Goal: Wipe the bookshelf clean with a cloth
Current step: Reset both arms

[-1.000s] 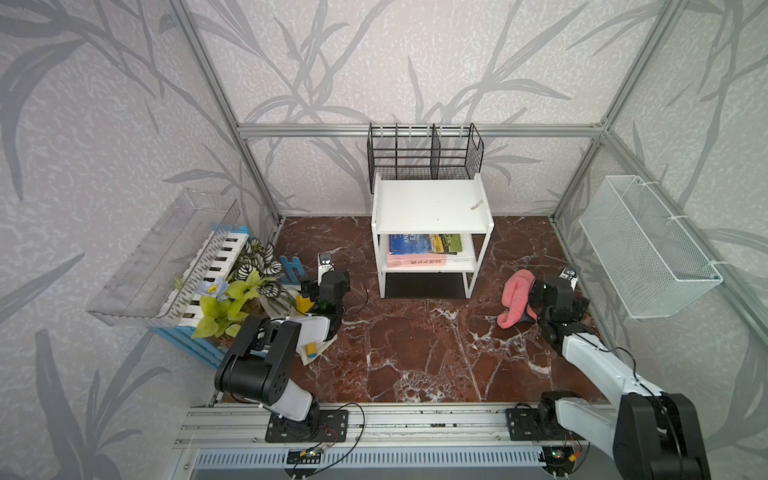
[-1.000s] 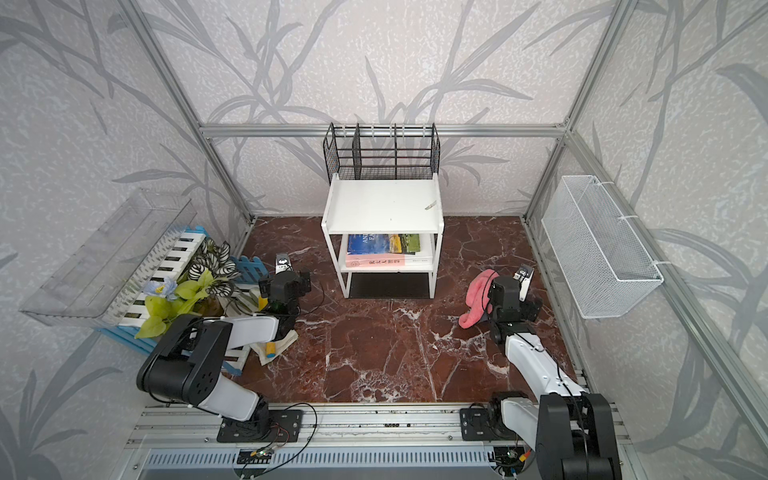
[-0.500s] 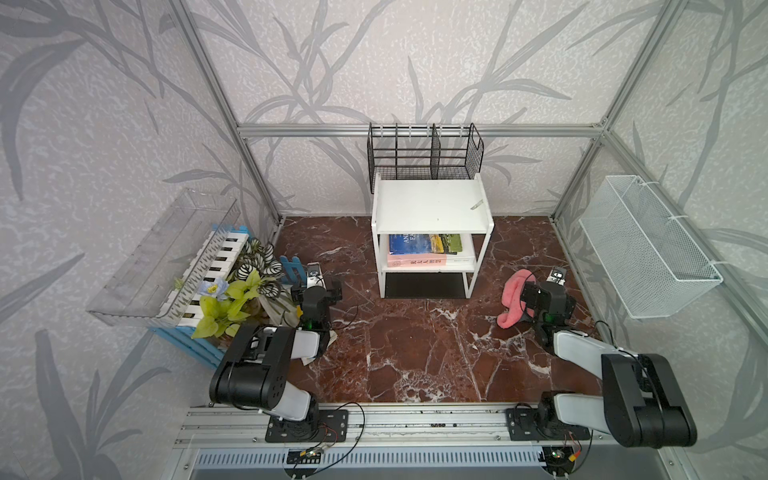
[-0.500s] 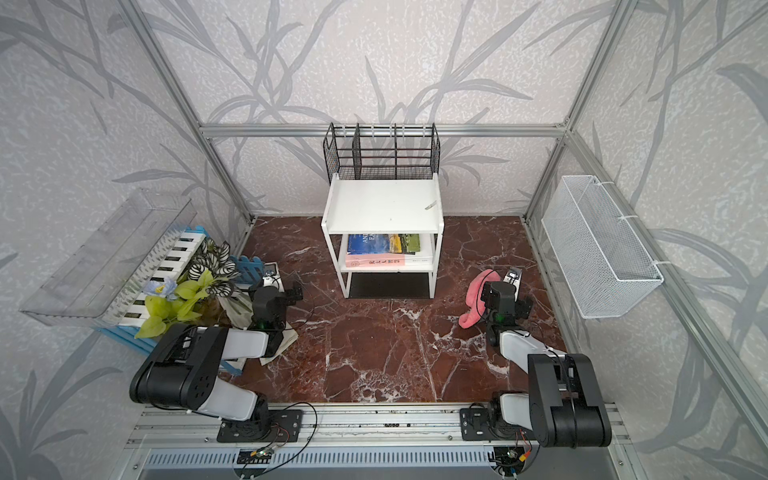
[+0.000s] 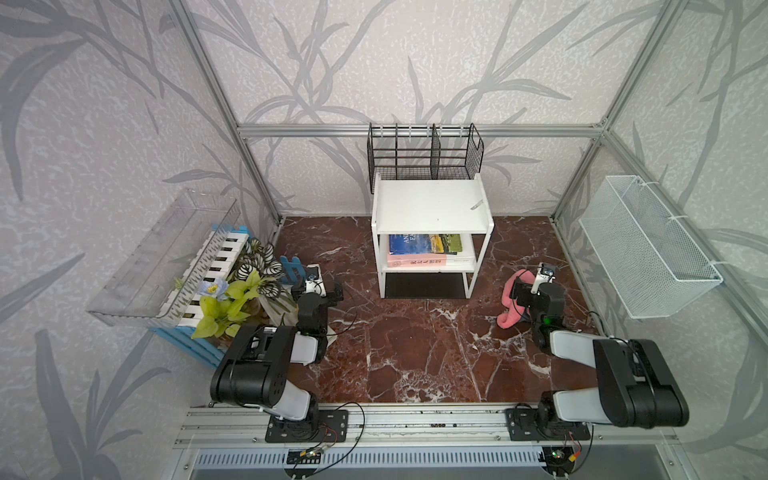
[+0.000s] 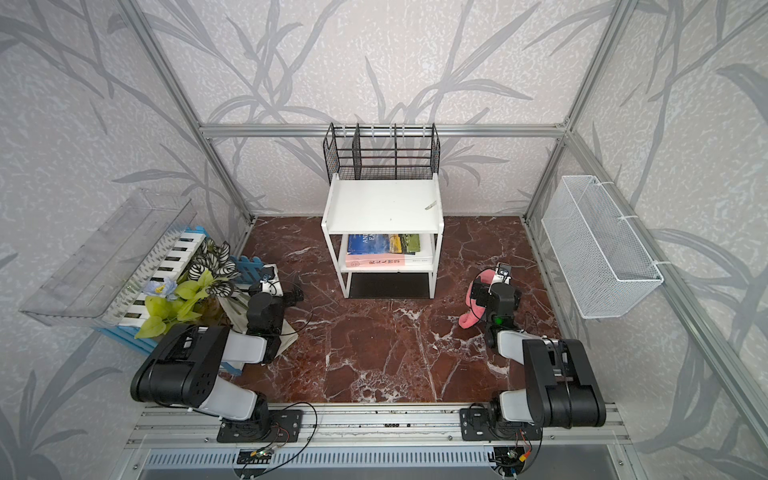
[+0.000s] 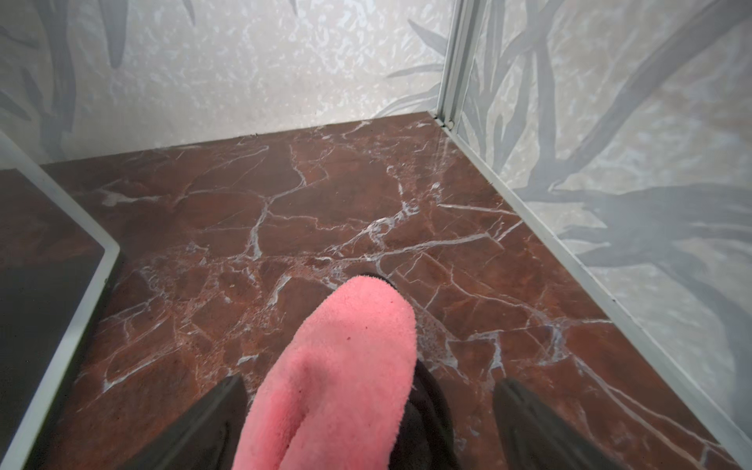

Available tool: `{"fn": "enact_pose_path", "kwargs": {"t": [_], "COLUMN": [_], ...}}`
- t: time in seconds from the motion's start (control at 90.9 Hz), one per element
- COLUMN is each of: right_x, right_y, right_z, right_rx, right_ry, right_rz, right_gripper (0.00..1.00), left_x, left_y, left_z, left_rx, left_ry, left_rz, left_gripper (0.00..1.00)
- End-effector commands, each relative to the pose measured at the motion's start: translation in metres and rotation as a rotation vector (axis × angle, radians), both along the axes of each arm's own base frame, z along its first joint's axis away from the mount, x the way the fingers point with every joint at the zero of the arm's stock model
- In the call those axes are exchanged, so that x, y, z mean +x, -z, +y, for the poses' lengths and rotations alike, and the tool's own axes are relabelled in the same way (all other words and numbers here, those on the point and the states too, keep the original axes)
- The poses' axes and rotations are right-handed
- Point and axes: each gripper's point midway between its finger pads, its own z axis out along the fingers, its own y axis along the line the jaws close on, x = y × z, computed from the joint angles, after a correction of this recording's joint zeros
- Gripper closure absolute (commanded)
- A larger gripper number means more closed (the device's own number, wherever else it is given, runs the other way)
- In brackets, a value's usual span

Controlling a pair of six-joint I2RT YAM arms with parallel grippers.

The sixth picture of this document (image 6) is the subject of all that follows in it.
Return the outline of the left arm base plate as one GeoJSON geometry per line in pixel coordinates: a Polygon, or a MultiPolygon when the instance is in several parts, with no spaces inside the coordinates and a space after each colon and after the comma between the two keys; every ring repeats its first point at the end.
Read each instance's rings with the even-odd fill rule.
{"type": "Polygon", "coordinates": [[[301,429],[303,411],[300,409],[270,410],[247,421],[225,420],[216,441],[231,443],[295,443],[301,429]]]}

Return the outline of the white two-tier bookshelf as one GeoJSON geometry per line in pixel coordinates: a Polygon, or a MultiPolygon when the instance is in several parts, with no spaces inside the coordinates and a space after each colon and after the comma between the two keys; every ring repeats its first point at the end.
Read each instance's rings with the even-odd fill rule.
{"type": "Polygon", "coordinates": [[[321,229],[346,298],[435,297],[445,222],[437,175],[430,180],[332,177],[321,229]],[[353,234],[417,234],[421,251],[401,265],[348,266],[353,234]]]}

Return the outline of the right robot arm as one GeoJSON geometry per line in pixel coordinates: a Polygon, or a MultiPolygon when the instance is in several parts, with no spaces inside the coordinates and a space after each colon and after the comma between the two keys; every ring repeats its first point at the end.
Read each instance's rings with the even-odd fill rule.
{"type": "Polygon", "coordinates": [[[581,341],[523,331],[515,322],[521,292],[502,281],[475,279],[469,318],[484,326],[486,347],[523,367],[525,386],[502,391],[461,411],[466,440],[540,439],[545,428],[601,427],[607,409],[581,341]]]}

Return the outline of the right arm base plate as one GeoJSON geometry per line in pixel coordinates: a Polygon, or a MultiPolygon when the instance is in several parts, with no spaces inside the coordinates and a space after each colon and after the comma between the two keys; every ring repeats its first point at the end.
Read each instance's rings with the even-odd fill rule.
{"type": "Polygon", "coordinates": [[[492,419],[490,410],[478,405],[459,410],[459,426],[464,441],[538,441],[543,436],[541,427],[492,419]]]}

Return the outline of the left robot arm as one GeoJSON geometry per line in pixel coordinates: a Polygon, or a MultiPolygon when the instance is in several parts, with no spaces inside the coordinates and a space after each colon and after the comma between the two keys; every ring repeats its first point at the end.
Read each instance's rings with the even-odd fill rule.
{"type": "Polygon", "coordinates": [[[304,300],[301,287],[280,296],[249,290],[246,332],[215,326],[174,326],[134,375],[133,400],[216,417],[216,441],[295,443],[303,413],[271,410],[266,397],[219,376],[225,362],[267,364],[282,345],[284,314],[304,300]]]}

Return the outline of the pink fluffy cloth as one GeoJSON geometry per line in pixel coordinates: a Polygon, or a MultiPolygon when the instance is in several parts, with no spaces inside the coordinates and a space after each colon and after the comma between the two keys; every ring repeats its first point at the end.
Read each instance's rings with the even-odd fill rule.
{"type": "Polygon", "coordinates": [[[487,305],[487,294],[495,278],[496,270],[487,268],[479,272],[472,280],[465,297],[468,311],[462,314],[458,320],[458,324],[462,329],[469,329],[483,320],[487,305]]]}

